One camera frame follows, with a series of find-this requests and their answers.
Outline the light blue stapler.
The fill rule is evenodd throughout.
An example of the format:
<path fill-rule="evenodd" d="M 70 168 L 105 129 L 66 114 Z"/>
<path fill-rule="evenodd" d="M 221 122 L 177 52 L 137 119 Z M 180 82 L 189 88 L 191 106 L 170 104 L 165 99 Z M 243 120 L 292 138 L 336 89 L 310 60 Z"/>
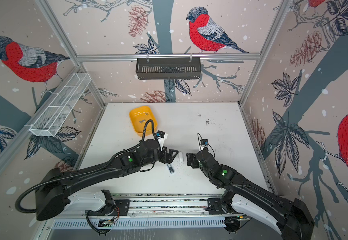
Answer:
<path fill-rule="evenodd" d="M 166 164 L 166 166 L 167 166 L 167 168 L 168 168 L 168 170 L 169 170 L 169 172 L 170 172 L 171 174 L 174 174 L 174 173 L 175 173 L 175 170 L 174 170 L 174 168 L 172 167 L 171 164 Z"/>

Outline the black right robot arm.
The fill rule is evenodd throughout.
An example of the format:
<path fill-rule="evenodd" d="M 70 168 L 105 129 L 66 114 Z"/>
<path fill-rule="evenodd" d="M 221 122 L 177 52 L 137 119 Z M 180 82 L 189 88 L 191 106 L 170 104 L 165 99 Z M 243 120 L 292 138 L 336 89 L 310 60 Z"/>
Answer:
<path fill-rule="evenodd" d="M 315 224 L 303 201 L 291 201 L 261 188 L 235 169 L 219 164 L 207 149 L 188 153 L 187 164 L 200 169 L 211 184 L 225 190 L 220 199 L 225 213 L 252 217 L 275 230 L 284 240 L 311 239 Z"/>

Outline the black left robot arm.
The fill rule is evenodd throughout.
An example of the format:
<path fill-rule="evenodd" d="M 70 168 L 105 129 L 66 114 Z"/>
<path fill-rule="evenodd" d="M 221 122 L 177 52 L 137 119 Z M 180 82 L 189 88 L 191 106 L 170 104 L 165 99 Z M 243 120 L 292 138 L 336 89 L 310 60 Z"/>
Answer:
<path fill-rule="evenodd" d="M 77 171 L 61 172 L 51 169 L 43 180 L 23 192 L 15 202 L 15 209 L 24 214 L 36 214 L 39 221 L 51 219 L 71 204 L 70 196 L 103 181 L 143 172 L 143 167 L 155 163 L 171 164 L 178 150 L 163 145 L 165 133 L 159 131 L 152 139 L 141 138 L 135 146 L 121 150 L 103 164 Z"/>

